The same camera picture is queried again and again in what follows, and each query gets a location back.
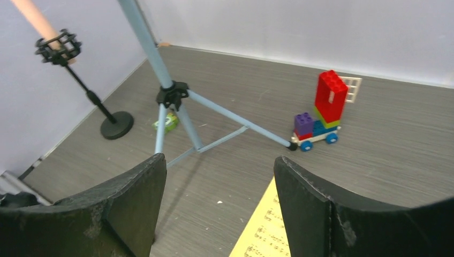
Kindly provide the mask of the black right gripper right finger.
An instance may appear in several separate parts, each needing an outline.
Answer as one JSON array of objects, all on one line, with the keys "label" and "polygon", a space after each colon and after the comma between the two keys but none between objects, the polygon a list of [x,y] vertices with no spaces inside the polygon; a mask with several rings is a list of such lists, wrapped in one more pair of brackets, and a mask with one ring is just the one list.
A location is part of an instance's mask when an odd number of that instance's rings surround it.
[{"label": "black right gripper right finger", "polygon": [[403,207],[358,195],[285,156],[274,176],[292,256],[453,256],[453,198]]}]

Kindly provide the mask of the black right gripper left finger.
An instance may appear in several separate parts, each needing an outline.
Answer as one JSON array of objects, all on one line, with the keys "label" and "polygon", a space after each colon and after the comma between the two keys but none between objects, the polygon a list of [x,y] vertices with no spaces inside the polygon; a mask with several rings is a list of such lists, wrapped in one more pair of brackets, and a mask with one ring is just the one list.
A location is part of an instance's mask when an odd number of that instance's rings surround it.
[{"label": "black right gripper left finger", "polygon": [[149,256],[167,178],[162,153],[46,206],[1,195],[1,256]]}]

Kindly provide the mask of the yellow sheet music page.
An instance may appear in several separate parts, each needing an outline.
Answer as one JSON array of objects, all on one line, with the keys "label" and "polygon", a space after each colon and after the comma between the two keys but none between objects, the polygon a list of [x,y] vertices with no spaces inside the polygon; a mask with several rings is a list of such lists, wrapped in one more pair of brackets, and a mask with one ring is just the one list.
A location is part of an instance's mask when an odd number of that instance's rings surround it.
[{"label": "yellow sheet music page", "polygon": [[290,256],[276,184],[272,179],[230,257]]}]

